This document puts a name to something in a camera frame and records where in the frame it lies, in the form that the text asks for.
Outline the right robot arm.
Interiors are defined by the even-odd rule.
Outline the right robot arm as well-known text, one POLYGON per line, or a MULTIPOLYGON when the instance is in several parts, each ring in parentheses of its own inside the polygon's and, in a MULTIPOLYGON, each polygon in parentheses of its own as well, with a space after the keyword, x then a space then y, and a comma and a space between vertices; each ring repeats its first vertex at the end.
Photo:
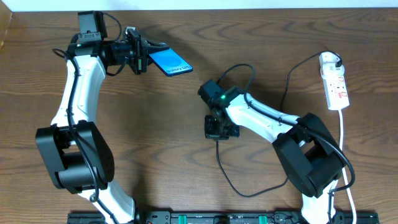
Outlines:
POLYGON ((205 137, 216 142, 239 137, 245 127, 272 144, 282 168, 303 195, 302 216, 309 223, 331 223, 333 196, 349 162, 321 119, 285 114, 255 100, 238 87, 224 90, 208 80, 198 95, 209 107, 205 137))

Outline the white USB charger plug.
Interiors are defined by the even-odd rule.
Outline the white USB charger plug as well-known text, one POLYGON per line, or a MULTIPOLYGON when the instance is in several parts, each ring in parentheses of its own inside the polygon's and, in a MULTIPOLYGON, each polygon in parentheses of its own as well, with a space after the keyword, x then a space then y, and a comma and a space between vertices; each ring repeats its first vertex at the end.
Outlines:
POLYGON ((341 57, 333 52, 322 52, 319 56, 320 75, 324 80, 332 77, 340 77, 345 73, 345 67, 341 57))

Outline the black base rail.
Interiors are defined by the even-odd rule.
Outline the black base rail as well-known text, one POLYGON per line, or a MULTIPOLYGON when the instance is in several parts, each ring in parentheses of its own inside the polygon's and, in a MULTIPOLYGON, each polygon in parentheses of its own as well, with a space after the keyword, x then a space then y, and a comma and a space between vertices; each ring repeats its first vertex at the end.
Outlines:
MULTIPOLYGON (((353 222, 351 212, 336 212, 332 223, 348 224, 353 222)), ((101 213, 69 213, 67 224, 106 223, 101 213)), ((284 211, 274 213, 177 213, 168 211, 151 211, 129 222, 144 224, 270 224, 270 223, 309 223, 300 212, 284 211)), ((356 223, 380 224, 377 213, 359 213, 356 223)))

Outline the blue Galaxy smartphone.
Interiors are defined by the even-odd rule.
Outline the blue Galaxy smartphone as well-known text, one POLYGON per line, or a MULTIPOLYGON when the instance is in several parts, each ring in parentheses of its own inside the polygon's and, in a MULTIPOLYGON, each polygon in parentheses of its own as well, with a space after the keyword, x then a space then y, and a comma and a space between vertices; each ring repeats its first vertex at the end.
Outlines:
POLYGON ((193 67, 171 48, 150 54, 149 57, 167 77, 193 71, 193 67))

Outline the brown cardboard side panel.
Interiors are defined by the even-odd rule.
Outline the brown cardboard side panel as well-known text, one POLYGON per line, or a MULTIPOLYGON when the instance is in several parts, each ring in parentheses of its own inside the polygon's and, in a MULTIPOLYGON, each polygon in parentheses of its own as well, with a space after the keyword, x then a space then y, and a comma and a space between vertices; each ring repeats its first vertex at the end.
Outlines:
POLYGON ((4 41, 9 30, 9 26, 12 20, 13 12, 3 3, 0 2, 0 41, 1 49, 4 46, 4 41))

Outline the white power strip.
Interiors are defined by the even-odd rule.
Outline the white power strip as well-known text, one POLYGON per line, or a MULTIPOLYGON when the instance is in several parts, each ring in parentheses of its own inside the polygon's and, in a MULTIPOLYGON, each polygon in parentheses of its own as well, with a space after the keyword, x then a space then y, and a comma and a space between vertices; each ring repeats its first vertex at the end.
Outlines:
POLYGON ((338 111, 349 106, 348 91, 345 83, 345 74, 323 80, 326 103, 329 110, 338 111))

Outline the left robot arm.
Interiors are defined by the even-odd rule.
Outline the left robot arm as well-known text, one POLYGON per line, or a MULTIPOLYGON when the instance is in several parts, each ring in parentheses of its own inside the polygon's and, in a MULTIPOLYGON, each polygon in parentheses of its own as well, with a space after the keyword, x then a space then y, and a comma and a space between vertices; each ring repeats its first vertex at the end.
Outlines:
POLYGON ((115 180, 113 154, 96 127, 98 98, 108 67, 128 65, 139 75, 154 63, 151 54, 170 47, 143 38, 133 27, 108 40, 106 15, 79 12, 79 33, 66 50, 53 50, 66 62, 67 82, 57 114, 49 127, 37 130, 35 141, 56 188, 89 200, 106 223, 135 223, 134 199, 115 180))

